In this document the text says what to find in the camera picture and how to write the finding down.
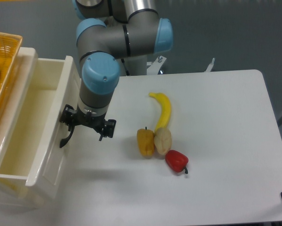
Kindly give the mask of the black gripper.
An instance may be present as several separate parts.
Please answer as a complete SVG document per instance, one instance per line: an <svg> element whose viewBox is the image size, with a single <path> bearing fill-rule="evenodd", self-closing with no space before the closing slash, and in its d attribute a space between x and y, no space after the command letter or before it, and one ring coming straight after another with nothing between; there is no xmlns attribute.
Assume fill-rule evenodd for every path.
<svg viewBox="0 0 282 226"><path fill-rule="evenodd" d="M106 113L100 116L94 116L92 113L84 114L80 110L76 111L71 105L65 105L59 117L59 122L68 126L68 131L72 131L76 125L92 128L100 134L99 141L102 141L105 137L113 138L116 126L116 120L109 119L106 121L105 116Z"/></svg>

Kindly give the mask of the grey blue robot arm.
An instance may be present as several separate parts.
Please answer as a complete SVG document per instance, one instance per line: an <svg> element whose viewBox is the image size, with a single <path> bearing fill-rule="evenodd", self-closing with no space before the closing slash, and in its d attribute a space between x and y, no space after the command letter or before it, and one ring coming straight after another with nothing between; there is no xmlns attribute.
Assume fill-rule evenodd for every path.
<svg viewBox="0 0 282 226"><path fill-rule="evenodd" d="M171 50L172 25L159 17L153 0L75 0L73 6L81 18L81 86L77 107L65 105L59 120L70 134L82 125L111 138L116 120L105 115L120 79L118 60Z"/></svg>

